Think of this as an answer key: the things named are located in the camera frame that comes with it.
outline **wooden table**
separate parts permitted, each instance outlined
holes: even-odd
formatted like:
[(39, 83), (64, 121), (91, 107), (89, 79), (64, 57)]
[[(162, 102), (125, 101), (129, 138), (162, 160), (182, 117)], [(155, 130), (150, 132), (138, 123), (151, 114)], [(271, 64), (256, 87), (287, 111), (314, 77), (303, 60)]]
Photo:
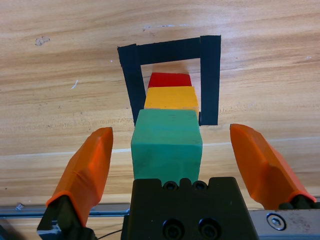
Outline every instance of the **wooden table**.
[[(102, 202), (129, 202), (134, 125), (117, 46), (204, 35), (221, 35), (222, 48), (219, 125), (201, 127), (200, 179), (234, 176), (247, 206), (261, 207), (230, 144), (229, 125), (240, 123), (320, 195), (319, 9), (316, 0), (2, 0), (0, 204), (44, 204), (73, 153), (107, 126), (115, 153)], [(199, 59), (144, 65), (145, 84), (151, 72), (189, 73), (200, 96)], [(10, 221), (27, 239), (38, 239), (38, 222)], [(89, 226), (99, 237), (121, 222)]]

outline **stacked blocks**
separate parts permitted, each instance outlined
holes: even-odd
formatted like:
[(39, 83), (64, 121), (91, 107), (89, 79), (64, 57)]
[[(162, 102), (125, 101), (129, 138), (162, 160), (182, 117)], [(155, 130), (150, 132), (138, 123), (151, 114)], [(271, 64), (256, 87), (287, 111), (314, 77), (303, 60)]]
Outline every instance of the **stacked blocks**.
[(198, 180), (199, 107), (187, 74), (153, 73), (131, 140), (134, 179)]

